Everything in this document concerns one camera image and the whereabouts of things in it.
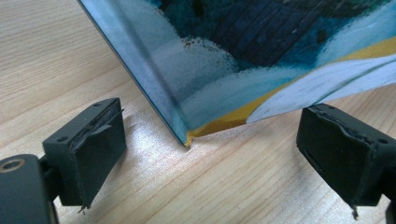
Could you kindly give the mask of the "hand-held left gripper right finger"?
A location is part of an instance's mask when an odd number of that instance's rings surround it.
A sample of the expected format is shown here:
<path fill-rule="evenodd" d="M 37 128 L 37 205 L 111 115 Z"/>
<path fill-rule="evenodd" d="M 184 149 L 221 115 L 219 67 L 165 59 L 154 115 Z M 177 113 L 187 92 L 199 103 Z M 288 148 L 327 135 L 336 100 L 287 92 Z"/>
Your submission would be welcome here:
<path fill-rule="evenodd" d="M 331 105 L 303 109 L 297 148 L 324 181 L 352 208 L 390 199 L 396 220 L 396 139 Z"/>

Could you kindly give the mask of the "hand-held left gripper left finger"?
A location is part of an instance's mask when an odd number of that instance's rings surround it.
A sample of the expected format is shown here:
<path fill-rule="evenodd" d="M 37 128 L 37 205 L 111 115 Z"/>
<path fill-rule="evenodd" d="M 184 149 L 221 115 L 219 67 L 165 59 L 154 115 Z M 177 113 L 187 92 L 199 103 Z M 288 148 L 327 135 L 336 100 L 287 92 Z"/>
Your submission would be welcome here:
<path fill-rule="evenodd" d="M 43 142 L 66 206 L 89 208 L 126 146 L 120 99 L 90 105 Z"/>

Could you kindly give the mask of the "illustrated blue picture book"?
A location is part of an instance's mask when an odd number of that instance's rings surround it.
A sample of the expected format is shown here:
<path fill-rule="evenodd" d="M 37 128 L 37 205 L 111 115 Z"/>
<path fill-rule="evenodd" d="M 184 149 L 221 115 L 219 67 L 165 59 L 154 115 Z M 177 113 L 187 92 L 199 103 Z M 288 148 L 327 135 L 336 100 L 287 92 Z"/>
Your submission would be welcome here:
<path fill-rule="evenodd" d="M 396 0 L 78 0 L 178 141 L 396 83 Z"/>

